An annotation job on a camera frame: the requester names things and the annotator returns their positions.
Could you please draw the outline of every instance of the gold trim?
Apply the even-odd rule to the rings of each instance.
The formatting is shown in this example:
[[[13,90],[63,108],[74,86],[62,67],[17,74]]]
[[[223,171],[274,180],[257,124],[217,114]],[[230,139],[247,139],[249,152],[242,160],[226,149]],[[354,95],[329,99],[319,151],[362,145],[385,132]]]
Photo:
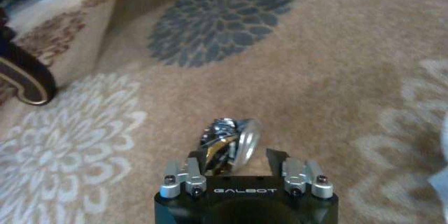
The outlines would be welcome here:
[[[3,79],[6,79],[18,88],[19,99],[22,101],[25,101],[26,103],[30,103],[33,105],[41,105],[41,104],[46,103],[49,101],[49,93],[47,93],[43,85],[41,85],[39,81],[7,59],[0,58],[0,62],[3,64],[6,64],[10,68],[13,68],[19,74],[22,74],[29,79],[29,81],[31,81],[31,83],[38,88],[38,91],[39,91],[39,93],[42,95],[42,98],[43,98],[43,100],[39,101],[39,102],[34,102],[34,101],[29,100],[29,98],[25,96],[26,88],[23,87],[23,85],[19,82],[17,82],[15,80],[13,80],[6,74],[0,73],[0,77]]]
[[[229,145],[231,142],[234,142],[234,140],[237,140],[237,139],[238,139],[237,136],[223,138],[218,143],[215,143],[215,144],[207,149],[207,163],[211,162],[213,157],[215,156],[215,154],[218,153],[218,151],[219,151],[226,145]]]

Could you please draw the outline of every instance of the metal clamp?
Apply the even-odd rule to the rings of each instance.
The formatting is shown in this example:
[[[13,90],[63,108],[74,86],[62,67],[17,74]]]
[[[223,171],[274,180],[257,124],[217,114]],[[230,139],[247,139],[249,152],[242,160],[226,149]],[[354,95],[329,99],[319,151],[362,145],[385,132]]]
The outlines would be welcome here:
[[[205,130],[201,149],[207,150],[207,173],[227,174],[251,159],[262,126],[254,119],[221,118]]]
[[[161,186],[161,196],[175,198],[181,194],[179,163],[169,161],[163,184]]]
[[[187,173],[186,191],[191,196],[198,197],[207,190],[207,179],[201,173],[198,159],[194,157],[187,159]]]
[[[298,190],[301,190],[301,194],[305,194],[307,190],[307,178],[302,174],[301,163],[297,158],[290,157],[283,162],[283,174],[286,177],[286,191],[290,194],[298,194]]]
[[[181,194],[181,184],[186,182],[187,193],[198,197],[207,190],[207,178],[201,174],[199,163],[195,157],[187,159],[187,165],[179,169],[178,161],[170,161],[166,168],[165,180],[161,186],[161,196],[175,198]]]
[[[283,161],[283,176],[286,181],[286,191],[290,194],[306,193],[306,184],[311,185],[313,194],[322,199],[329,199],[334,195],[334,184],[325,175],[317,161],[310,160],[306,162],[301,172],[301,162],[297,158],[289,157]]]

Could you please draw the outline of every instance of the curved wooden leg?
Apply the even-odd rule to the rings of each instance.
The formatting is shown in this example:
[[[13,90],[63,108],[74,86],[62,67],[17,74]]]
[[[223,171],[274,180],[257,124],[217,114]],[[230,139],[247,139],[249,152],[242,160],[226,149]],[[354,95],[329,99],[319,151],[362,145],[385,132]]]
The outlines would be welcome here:
[[[18,98],[31,105],[47,104],[57,94],[51,72],[14,43],[0,38],[0,78],[18,88]]]

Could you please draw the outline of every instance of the white flower pattern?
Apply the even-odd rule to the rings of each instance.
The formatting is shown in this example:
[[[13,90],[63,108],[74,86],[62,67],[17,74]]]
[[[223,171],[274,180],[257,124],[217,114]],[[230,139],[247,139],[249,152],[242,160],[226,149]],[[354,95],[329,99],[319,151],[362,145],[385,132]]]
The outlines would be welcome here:
[[[0,143],[0,223],[85,223],[105,212],[109,187],[131,171],[121,153],[147,116],[138,90],[127,76],[89,76],[11,128]]]
[[[448,60],[425,60],[421,67],[423,77],[403,82],[405,108],[386,108],[379,118],[383,132],[357,141],[363,157],[382,172],[373,173],[350,190],[350,200],[378,222],[422,223],[425,213],[441,211],[435,194],[429,197],[434,192],[429,177],[443,166],[441,129],[448,111]]]

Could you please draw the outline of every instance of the carpet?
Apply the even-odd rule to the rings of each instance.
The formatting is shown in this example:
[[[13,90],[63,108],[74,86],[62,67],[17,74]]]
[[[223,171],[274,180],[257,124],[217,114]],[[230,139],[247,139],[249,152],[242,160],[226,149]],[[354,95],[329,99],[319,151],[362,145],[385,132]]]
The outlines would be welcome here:
[[[0,106],[0,223],[153,223],[165,164],[215,118],[315,159],[341,223],[443,223],[448,0],[106,0],[51,67],[57,99]]]

